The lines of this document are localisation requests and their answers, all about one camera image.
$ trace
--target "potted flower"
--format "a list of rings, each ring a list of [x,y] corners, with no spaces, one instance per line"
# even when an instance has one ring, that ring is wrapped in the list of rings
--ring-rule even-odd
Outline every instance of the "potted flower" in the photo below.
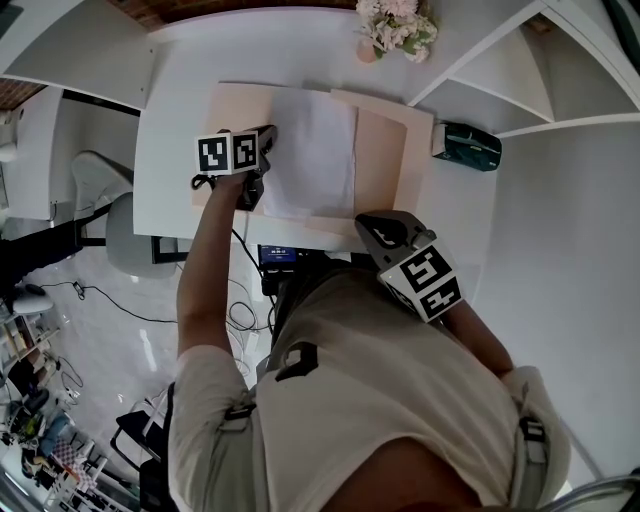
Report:
[[[362,18],[360,33],[365,36],[358,45],[360,60],[373,62],[395,48],[414,62],[429,56],[438,29],[426,0],[358,0],[356,11]]]

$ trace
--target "white floor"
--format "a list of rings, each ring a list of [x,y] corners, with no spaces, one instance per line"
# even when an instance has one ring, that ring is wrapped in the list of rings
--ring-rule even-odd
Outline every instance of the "white floor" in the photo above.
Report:
[[[171,278],[164,280],[132,277],[109,264],[105,248],[87,247],[73,258],[32,272],[26,280],[34,284],[79,281],[84,286],[97,286],[138,315],[172,320],[176,318],[180,273],[177,269]],[[250,292],[251,279],[255,278],[252,274],[255,269],[241,246],[232,244],[230,277]],[[174,380],[177,326],[134,318],[117,309],[96,290],[86,290],[84,301],[78,299],[74,288],[68,284],[46,290],[56,304],[62,325],[61,333],[52,339],[52,349],[56,355],[67,358],[84,381],[84,386],[79,387],[64,377],[66,385],[77,393],[78,404],[71,407],[70,414],[80,430],[109,452],[109,441],[117,428],[116,417],[127,413],[144,397],[157,396]],[[226,292],[212,290],[212,293]],[[229,283],[229,304],[239,300],[249,302],[247,293],[240,286]],[[252,305],[258,316],[258,326],[265,326],[270,303],[264,300]],[[234,308],[233,315],[243,324],[251,324],[251,315],[242,307]],[[243,346],[247,345],[248,332],[231,332]],[[264,329],[260,334],[254,353],[241,354],[238,344],[231,339],[234,351],[238,349],[236,357],[247,365],[240,364],[243,373],[247,373],[247,367],[253,369],[268,354],[269,331]],[[73,376],[63,363],[61,371],[51,381],[53,390],[63,390],[61,374],[65,370]],[[249,385],[255,383],[254,372],[247,376],[247,381]],[[123,445],[134,460],[139,460],[139,448],[126,442]],[[137,478],[117,454],[114,453],[111,460],[121,472],[132,479]]]

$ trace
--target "gray chair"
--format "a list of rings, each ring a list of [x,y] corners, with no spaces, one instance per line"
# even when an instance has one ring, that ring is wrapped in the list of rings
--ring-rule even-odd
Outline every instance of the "gray chair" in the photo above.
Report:
[[[188,253],[178,252],[175,238],[134,234],[133,171],[93,151],[79,153],[71,167],[77,185],[78,245],[105,246],[109,263],[125,274],[156,279],[172,276],[176,262],[186,260]],[[96,209],[99,202],[108,204]],[[81,236],[84,225],[105,214],[105,238]]]

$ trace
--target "person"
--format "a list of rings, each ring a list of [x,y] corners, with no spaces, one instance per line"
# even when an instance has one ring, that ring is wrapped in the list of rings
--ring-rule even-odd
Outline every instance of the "person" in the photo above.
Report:
[[[240,458],[216,452],[225,415],[247,391],[225,329],[241,190],[241,177],[219,179],[178,287],[168,467],[180,510],[252,509],[214,506],[220,494],[243,496],[241,482],[228,477],[233,471],[225,478],[225,466],[241,465]],[[551,440],[540,503],[566,479],[569,444],[540,373],[515,368],[466,302],[425,324],[371,270],[316,265],[283,287],[273,337],[270,371],[255,390],[270,510],[508,506],[523,402]],[[305,353],[308,364],[288,371],[298,364],[288,361],[294,349],[295,361]]]

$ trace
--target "white paper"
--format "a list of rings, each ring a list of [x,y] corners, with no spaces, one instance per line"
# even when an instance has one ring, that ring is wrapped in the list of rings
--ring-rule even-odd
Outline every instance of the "white paper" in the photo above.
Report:
[[[356,109],[328,93],[281,88],[271,123],[278,140],[267,156],[265,215],[353,218]]]

